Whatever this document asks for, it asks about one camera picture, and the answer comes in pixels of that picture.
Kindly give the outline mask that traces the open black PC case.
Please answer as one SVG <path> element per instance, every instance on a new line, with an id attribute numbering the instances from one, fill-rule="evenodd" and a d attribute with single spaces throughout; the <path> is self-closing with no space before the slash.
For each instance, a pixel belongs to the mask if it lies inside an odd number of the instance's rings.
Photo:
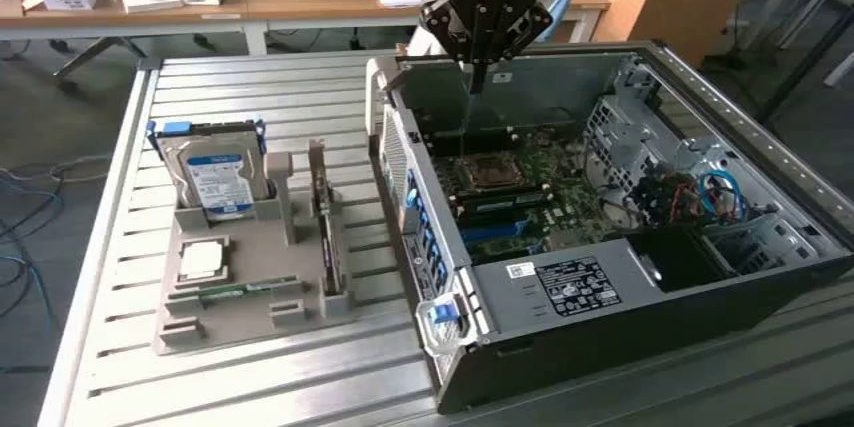
<path id="1" fill-rule="evenodd" d="M 636 367 L 650 389 L 661 367 L 700 358 L 712 360 L 700 378 L 722 376 L 722 350 L 745 347 L 760 361 L 778 359 L 781 349 L 758 338 L 762 327 L 793 301 L 854 274 L 854 204 L 664 45 L 546 46 L 495 65 L 481 94 L 469 93 L 467 81 L 442 56 L 381 56 L 366 76 L 371 157 L 439 412 L 489 408 L 526 419 L 567 404 L 571 385 L 625 379 Z M 658 161 L 630 193 L 606 183 L 586 134 L 595 103 L 611 94 L 642 101 L 654 115 Z M 587 176 L 638 220 L 611 240 L 629 241 L 665 297 L 499 339 L 427 143 L 541 126 L 585 139 Z M 702 228 L 769 213 L 793 224 L 820 258 L 740 275 Z M 459 328 L 429 325 L 429 310 L 445 300 L 457 301 Z"/>

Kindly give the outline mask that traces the grey power supply unit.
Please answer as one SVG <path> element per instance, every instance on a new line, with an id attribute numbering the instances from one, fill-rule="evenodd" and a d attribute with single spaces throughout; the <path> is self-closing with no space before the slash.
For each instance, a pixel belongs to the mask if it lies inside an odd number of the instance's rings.
<path id="1" fill-rule="evenodd" d="M 473 270 L 475 292 L 499 339 L 644 307 L 665 297 L 622 238 Z"/>

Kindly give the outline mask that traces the silver hard disk blue label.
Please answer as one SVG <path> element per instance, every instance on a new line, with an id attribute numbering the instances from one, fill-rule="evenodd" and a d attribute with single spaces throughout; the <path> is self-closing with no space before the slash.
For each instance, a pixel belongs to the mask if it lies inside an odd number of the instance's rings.
<path id="1" fill-rule="evenodd" d="M 255 137 L 250 134 L 160 137 L 158 145 L 180 206 L 200 207 L 211 222 L 249 216 L 269 193 Z"/>

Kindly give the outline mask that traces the silver CPU chip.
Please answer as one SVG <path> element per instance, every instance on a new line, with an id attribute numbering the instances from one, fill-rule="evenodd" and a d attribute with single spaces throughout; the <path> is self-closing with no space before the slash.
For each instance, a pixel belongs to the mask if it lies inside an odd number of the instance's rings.
<path id="1" fill-rule="evenodd" d="M 179 276 L 187 280 L 213 277 L 222 268 L 223 245 L 217 241 L 186 244 Z"/>

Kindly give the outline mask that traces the graphics card with metal bracket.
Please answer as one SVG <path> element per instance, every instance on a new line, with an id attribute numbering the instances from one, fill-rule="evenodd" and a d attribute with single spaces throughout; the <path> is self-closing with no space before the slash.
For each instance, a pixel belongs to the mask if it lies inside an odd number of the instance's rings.
<path id="1" fill-rule="evenodd" d="M 317 219 L 323 259 L 323 294 L 326 297 L 341 296 L 345 293 L 345 274 L 338 246 L 335 190 L 330 182 L 326 169 L 325 143 L 311 139 L 309 142 L 309 165 L 311 174 L 311 209 Z"/>

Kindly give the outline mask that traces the green motherboard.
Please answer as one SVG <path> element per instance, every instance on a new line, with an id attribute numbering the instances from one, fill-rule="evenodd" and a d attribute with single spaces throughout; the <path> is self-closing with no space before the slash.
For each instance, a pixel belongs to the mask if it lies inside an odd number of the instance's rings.
<path id="1" fill-rule="evenodd" d="M 435 136 L 427 149 L 443 195 L 459 232 L 466 227 L 491 226 L 527 220 L 521 236 L 466 243 L 474 265 L 511 260 L 611 240 L 638 226 L 634 210 L 607 199 L 607 185 L 597 186 L 587 176 L 591 153 L 585 139 L 570 129 L 541 126 L 507 128 L 471 136 Z M 467 191 L 461 178 L 465 156 L 509 152 L 525 175 L 521 187 Z M 523 208 L 474 212 L 478 198 L 542 193 L 543 200 Z"/>

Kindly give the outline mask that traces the grey parts rack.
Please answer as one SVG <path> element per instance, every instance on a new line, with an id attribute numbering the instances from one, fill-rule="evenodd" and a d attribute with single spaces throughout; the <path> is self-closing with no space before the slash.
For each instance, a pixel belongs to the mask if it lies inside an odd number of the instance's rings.
<path id="1" fill-rule="evenodd" d="M 231 344 L 295 335 L 355 319 L 343 202 L 330 174 L 327 172 L 339 209 L 338 246 L 345 274 L 345 293 L 334 297 L 323 294 L 321 234 L 311 209 L 311 174 L 307 189 L 291 190 L 293 161 L 286 153 L 269 156 L 266 173 L 275 194 L 255 203 L 249 216 L 211 222 L 199 208 L 179 208 L 174 213 L 152 340 L 152 348 L 159 355 L 213 350 Z M 184 245 L 206 241 L 223 245 L 222 268 L 213 277 L 187 280 L 179 276 Z M 299 281 L 271 292 L 219 299 L 167 298 L 175 292 L 290 275 L 297 275 Z"/>

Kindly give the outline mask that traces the wooden desk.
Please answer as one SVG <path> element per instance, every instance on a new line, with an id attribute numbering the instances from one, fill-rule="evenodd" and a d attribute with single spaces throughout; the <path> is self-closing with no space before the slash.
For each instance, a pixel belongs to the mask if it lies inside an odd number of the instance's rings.
<path id="1" fill-rule="evenodd" d="M 118 0 L 98 0 L 91 11 L 26 10 L 22 0 L 0 0 L 0 41 L 241 32 L 253 56 L 266 54 L 271 30 L 417 23 L 417 9 L 387 8 L 379 0 L 223 0 L 142 13 L 127 13 Z"/>

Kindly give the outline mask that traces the silver disk bay cage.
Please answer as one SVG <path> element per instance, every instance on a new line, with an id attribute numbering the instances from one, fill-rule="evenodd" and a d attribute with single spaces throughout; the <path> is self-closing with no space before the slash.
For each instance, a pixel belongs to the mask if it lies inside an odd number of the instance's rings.
<path id="1" fill-rule="evenodd" d="M 589 145 L 606 183 L 630 193 L 657 161 L 653 111 L 637 99 L 603 95 L 587 119 Z"/>

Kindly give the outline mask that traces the blue expansion slot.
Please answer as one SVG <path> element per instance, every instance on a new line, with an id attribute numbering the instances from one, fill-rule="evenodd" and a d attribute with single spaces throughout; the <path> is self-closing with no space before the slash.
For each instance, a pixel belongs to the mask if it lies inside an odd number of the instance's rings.
<path id="1" fill-rule="evenodd" d="M 466 227 L 461 236 L 466 243 L 491 241 L 506 237 L 521 236 L 529 225 L 527 220 L 491 226 Z"/>

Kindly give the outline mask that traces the blue case latch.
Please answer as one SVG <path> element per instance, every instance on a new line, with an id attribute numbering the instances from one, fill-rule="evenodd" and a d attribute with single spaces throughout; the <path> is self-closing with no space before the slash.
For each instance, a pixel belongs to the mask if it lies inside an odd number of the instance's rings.
<path id="1" fill-rule="evenodd" d="M 429 310 L 429 325 L 439 327 L 461 327 L 462 314 L 455 300 L 435 303 Z"/>

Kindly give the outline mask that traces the grey disk bay tray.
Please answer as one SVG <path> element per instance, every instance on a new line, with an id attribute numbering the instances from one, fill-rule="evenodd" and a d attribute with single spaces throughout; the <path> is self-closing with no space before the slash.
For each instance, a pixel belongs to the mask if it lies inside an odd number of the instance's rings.
<path id="1" fill-rule="evenodd" d="M 732 225 L 706 226 L 702 232 L 740 275 L 805 265 L 820 258 L 816 247 L 777 213 Z"/>

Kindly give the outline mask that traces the green RAM stick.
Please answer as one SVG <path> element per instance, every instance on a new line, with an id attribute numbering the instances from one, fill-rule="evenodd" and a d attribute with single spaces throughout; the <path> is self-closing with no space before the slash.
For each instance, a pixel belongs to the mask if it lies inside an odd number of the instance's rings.
<path id="1" fill-rule="evenodd" d="M 254 293 L 271 292 L 278 288 L 291 286 L 298 281 L 299 277 L 297 275 L 290 275 L 257 282 L 241 282 L 214 287 L 196 288 L 192 291 L 180 291 L 171 293 L 167 298 L 170 300 L 178 300 L 190 297 L 211 299 L 239 297 Z"/>
<path id="2" fill-rule="evenodd" d="M 537 205 L 542 200 L 542 193 L 489 196 L 473 200 L 469 209 L 474 212 L 489 212 L 502 209 L 523 208 L 530 205 Z"/>

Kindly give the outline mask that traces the blue disk caddy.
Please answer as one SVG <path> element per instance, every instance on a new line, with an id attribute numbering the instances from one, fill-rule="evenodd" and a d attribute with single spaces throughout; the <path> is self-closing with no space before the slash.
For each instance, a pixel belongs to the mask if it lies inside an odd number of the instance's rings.
<path id="1" fill-rule="evenodd" d="M 255 137 L 255 141 L 258 142 L 258 145 L 259 145 L 258 149 L 261 151 L 261 157 L 262 157 L 262 172 L 263 172 L 263 177 L 266 180 L 267 191 L 269 191 L 266 198 L 262 200 L 269 199 L 271 196 L 271 190 L 270 190 L 267 176 L 266 176 L 265 161 L 266 161 L 266 154 L 267 154 L 267 146 L 266 146 L 266 123 L 263 122 L 263 120 L 250 119 L 245 121 L 219 122 L 219 123 L 194 123 L 187 120 L 171 121 L 166 123 L 158 123 L 155 121 L 151 121 L 147 124 L 147 129 L 146 129 L 148 142 L 151 143 L 155 149 L 159 159 L 164 162 L 168 174 L 170 174 L 170 169 L 167 167 L 166 161 L 163 160 L 163 155 L 160 153 L 160 149 L 158 145 L 158 139 L 160 137 L 192 136 L 192 135 L 210 136 L 210 135 L 218 135 L 218 134 L 226 134 L 226 135 L 250 134 Z"/>

